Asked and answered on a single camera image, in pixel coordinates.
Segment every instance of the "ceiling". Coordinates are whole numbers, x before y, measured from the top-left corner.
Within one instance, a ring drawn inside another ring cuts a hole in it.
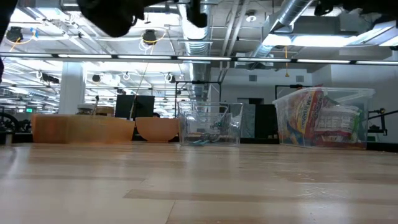
[[[75,1],[64,1],[73,4]],[[227,23],[233,8],[233,1],[210,1],[211,5],[211,37],[208,42],[211,45],[210,54],[219,56],[227,32]],[[247,11],[254,10],[256,20],[248,22],[245,19],[239,30],[239,40],[236,41],[231,52],[249,53],[252,52],[263,40],[262,27],[267,15],[277,12],[282,1],[275,0],[274,7],[272,1],[251,1]],[[314,7],[309,7],[303,16],[313,16]],[[336,17],[341,13],[341,9],[334,10],[328,16]],[[10,26],[22,27],[26,44],[14,45],[14,43],[4,38],[0,45],[0,52],[28,52],[28,53],[50,53],[50,54],[154,54],[154,55],[185,55],[185,40],[181,28],[180,16],[175,14],[147,13],[145,21],[131,27],[130,32],[121,38],[112,39],[104,32],[95,27],[90,21],[86,20],[78,11],[64,11],[61,9],[49,8],[25,8],[20,7],[14,12]],[[142,34],[145,30],[153,29],[159,40],[151,49],[142,49]],[[385,59],[391,56],[388,47],[362,46],[362,47],[302,47],[287,46],[274,47],[271,51],[273,57],[288,58],[332,58],[339,59]],[[2,84],[16,85],[47,85],[40,81],[40,72],[46,73],[62,81],[62,62],[51,60],[24,60],[21,58],[5,58],[5,74]],[[166,81],[167,74],[175,76],[177,81],[190,81],[189,66],[187,63],[134,63],[134,62],[84,62],[88,74],[86,91],[86,102],[92,103],[94,96],[101,96],[101,104],[114,105],[117,95],[115,89],[99,90],[96,86],[112,86],[112,82],[93,82],[93,75],[107,75],[107,78],[116,80],[116,84],[123,88],[130,88],[126,91],[135,93],[141,82],[141,95],[155,95],[159,101],[164,101],[164,97],[169,97],[170,102],[174,102],[175,85]],[[220,74],[219,63],[211,64],[211,78],[216,80]],[[310,74],[318,70],[319,65],[290,65],[290,73],[310,77]],[[265,70],[255,70],[251,72],[259,78],[256,83],[250,83],[242,73],[250,74],[245,69],[234,68],[233,63],[226,74],[224,85],[282,85],[295,82],[295,76],[286,79],[284,63],[275,63],[266,67]],[[59,89],[57,88],[20,88],[20,90],[3,88],[3,98],[33,98],[31,101],[42,102],[43,111],[56,111],[59,99]],[[190,91],[182,91],[180,99],[189,98]],[[3,100],[2,105],[26,104],[29,100],[15,101]]]

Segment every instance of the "snack bag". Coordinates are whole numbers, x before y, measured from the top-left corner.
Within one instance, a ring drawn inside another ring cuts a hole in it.
[[[278,135],[280,140],[286,140],[290,136],[290,131],[287,129],[287,101],[281,101],[277,105],[277,123]]]
[[[302,133],[305,138],[312,139],[322,104],[321,90],[306,92],[300,101],[295,103],[294,113],[289,122],[291,127]]]
[[[294,128],[292,128],[289,123],[287,123],[286,127],[289,132],[288,137],[289,137],[290,142],[297,146],[304,146],[305,140],[304,140],[303,134],[296,131]]]
[[[357,143],[360,115],[361,110],[355,106],[322,108],[315,128],[315,144]]]

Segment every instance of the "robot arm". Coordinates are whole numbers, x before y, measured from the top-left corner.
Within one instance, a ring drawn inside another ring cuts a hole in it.
[[[144,20],[144,8],[167,0],[77,0],[81,13],[111,37],[126,35],[138,19]],[[207,15],[200,13],[200,0],[191,0],[188,19],[197,27],[207,26]]]

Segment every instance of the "clear plastic bin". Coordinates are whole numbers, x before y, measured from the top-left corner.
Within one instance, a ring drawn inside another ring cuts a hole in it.
[[[365,149],[374,94],[373,89],[314,87],[273,101],[280,143]]]
[[[179,102],[180,144],[239,145],[242,110],[242,103]]]

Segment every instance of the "white pillar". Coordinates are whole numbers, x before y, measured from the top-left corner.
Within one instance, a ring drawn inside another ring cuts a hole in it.
[[[220,102],[220,86],[218,84],[210,84],[207,94],[207,101]]]
[[[64,62],[62,68],[59,114],[76,114],[85,102],[86,72],[81,62]]]
[[[398,61],[398,50],[392,51],[392,59],[394,61]],[[395,78],[398,78],[398,66],[395,66],[394,75],[395,75]]]

